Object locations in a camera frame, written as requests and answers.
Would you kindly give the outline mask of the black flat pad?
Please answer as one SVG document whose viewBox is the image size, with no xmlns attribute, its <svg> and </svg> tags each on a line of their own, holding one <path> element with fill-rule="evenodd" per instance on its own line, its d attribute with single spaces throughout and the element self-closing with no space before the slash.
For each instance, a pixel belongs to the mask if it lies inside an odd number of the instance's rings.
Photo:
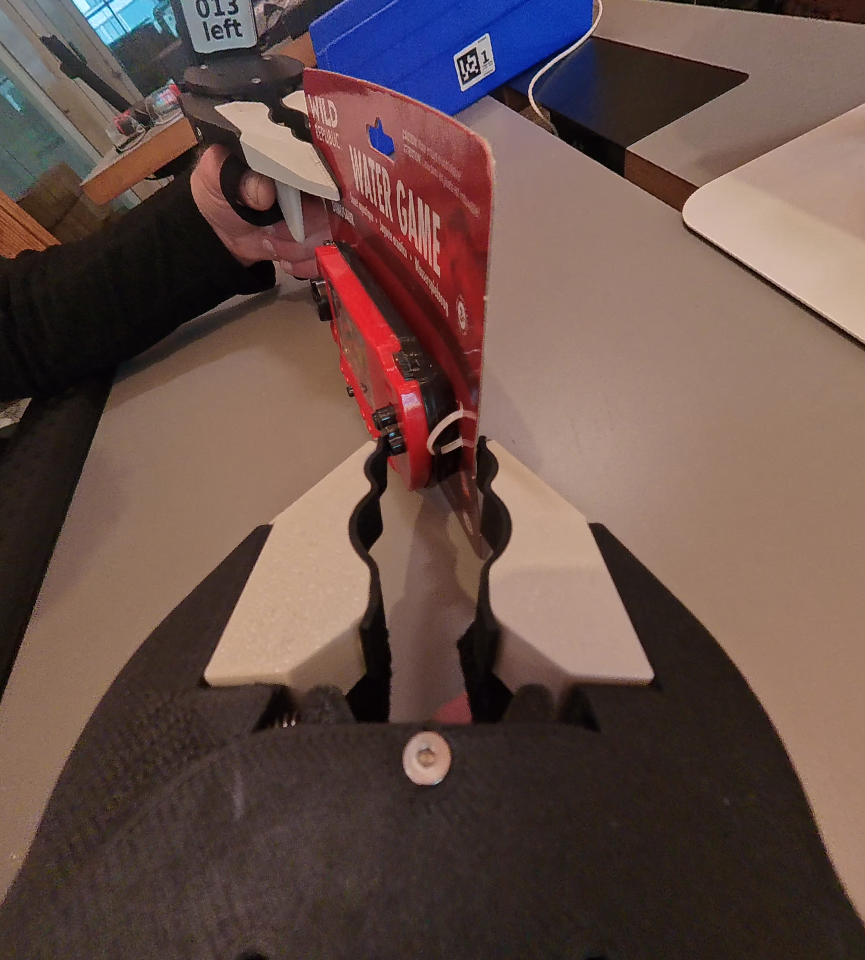
<svg viewBox="0 0 865 960">
<path fill-rule="evenodd" d="M 748 78 L 741 70 L 593 37 L 539 78 L 533 96 L 560 134 L 623 153 Z"/>
</svg>

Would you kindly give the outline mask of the person's left hand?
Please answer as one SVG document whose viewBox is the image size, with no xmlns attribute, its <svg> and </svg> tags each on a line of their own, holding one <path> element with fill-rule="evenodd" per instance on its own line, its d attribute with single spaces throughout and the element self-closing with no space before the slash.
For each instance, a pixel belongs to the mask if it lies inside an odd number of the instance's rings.
<svg viewBox="0 0 865 960">
<path fill-rule="evenodd" d="M 226 250 L 245 267 L 273 261 L 299 280 L 319 276 L 316 248 L 330 239 L 329 220 L 322 198 L 301 195 L 305 241 L 299 243 L 285 222 L 259 227 L 243 221 L 223 197 L 221 170 L 229 152 L 210 146 L 190 176 L 191 195 L 200 214 L 213 228 Z"/>
</svg>

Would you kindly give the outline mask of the blue plastic bin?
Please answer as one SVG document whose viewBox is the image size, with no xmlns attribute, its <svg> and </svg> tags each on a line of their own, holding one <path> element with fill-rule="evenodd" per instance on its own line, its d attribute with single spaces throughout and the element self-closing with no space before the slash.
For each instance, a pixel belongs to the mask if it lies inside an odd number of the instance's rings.
<svg viewBox="0 0 865 960">
<path fill-rule="evenodd" d="M 585 41 L 593 1 L 345 1 L 308 32 L 320 69 L 457 114 Z"/>
</svg>

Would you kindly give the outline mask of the brown cardboard box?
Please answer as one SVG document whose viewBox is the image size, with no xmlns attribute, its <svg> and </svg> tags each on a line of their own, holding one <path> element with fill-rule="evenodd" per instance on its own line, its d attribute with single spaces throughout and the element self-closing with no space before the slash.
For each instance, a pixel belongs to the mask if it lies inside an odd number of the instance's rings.
<svg viewBox="0 0 865 960">
<path fill-rule="evenodd" d="M 111 204 L 87 197 L 80 177 L 65 162 L 41 174 L 16 203 L 61 244 L 91 236 L 122 216 Z"/>
</svg>

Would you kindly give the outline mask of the grey storage box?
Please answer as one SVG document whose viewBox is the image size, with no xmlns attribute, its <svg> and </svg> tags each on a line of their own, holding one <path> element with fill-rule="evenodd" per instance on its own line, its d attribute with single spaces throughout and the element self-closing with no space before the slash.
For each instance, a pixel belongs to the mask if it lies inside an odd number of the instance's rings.
<svg viewBox="0 0 865 960">
<path fill-rule="evenodd" d="M 151 23 L 113 41 L 110 49 L 143 96 L 169 81 L 179 82 L 189 65 L 181 40 Z"/>
</svg>

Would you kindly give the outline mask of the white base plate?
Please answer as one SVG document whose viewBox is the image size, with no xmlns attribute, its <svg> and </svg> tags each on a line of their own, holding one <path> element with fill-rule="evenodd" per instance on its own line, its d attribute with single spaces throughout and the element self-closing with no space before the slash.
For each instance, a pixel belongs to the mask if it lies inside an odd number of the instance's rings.
<svg viewBox="0 0 865 960">
<path fill-rule="evenodd" d="M 705 184 L 682 216 L 865 345 L 865 103 Z"/>
</svg>

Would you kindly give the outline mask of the red handheld toy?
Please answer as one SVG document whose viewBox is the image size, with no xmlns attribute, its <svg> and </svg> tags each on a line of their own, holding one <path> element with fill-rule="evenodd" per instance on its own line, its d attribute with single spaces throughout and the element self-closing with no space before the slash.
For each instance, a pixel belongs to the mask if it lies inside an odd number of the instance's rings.
<svg viewBox="0 0 865 960">
<path fill-rule="evenodd" d="M 333 174 L 316 250 L 349 395 L 409 491 L 439 486 L 484 556 L 475 447 L 494 160 L 451 116 L 307 69 L 314 146 Z"/>
</svg>

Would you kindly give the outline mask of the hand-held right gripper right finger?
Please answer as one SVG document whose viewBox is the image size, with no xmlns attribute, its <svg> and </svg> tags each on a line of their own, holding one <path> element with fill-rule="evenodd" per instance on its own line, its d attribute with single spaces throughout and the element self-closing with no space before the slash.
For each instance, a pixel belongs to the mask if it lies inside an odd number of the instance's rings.
<svg viewBox="0 0 865 960">
<path fill-rule="evenodd" d="M 651 684 L 654 668 L 584 515 L 494 439 L 478 439 L 475 481 L 488 556 L 458 642 L 472 719 L 501 719 L 528 687 L 558 709 L 578 686 Z"/>
</svg>

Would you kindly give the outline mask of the wooden side table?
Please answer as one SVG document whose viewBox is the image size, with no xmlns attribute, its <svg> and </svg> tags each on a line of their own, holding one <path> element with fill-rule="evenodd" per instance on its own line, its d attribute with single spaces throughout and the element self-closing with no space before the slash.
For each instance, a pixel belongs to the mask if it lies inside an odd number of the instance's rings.
<svg viewBox="0 0 865 960">
<path fill-rule="evenodd" d="M 140 185 L 171 162 L 181 161 L 181 168 L 185 169 L 196 159 L 200 147 L 215 142 L 246 162 L 238 129 L 217 111 L 217 106 L 224 102 L 223 97 L 212 103 L 209 98 L 186 95 L 183 106 L 195 112 L 193 117 L 181 115 L 168 124 L 156 126 L 125 153 L 111 150 L 82 181 L 84 192 L 99 204 L 107 203 Z"/>
</svg>

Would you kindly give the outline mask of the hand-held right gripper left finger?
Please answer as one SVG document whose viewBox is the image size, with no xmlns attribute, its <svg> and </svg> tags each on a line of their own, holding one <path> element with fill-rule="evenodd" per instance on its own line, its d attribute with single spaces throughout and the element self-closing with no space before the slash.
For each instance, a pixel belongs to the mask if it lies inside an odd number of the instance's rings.
<svg viewBox="0 0 865 960">
<path fill-rule="evenodd" d="M 389 632 L 369 553 L 388 460 L 385 441 L 367 442 L 274 518 L 205 668 L 209 686 L 333 686 L 357 720 L 389 720 Z"/>
</svg>

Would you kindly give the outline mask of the person's left forearm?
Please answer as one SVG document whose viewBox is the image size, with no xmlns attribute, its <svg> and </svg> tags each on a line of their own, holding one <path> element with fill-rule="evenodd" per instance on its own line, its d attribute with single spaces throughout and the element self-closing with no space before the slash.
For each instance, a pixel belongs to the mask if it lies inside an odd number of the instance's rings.
<svg viewBox="0 0 865 960">
<path fill-rule="evenodd" d="M 180 177 L 85 239 L 0 256 L 0 402 L 59 394 L 274 284 L 271 262 L 223 246 Z"/>
</svg>

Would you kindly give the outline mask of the clear safety glasses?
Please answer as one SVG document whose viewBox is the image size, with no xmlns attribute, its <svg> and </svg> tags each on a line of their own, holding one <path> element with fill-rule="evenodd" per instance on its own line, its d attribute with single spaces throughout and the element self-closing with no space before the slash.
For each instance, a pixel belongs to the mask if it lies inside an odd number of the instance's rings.
<svg viewBox="0 0 865 960">
<path fill-rule="evenodd" d="M 106 130 L 114 150 L 124 154 L 156 127 L 170 123 L 181 113 L 179 95 L 178 85 L 171 80 L 115 114 Z"/>
</svg>

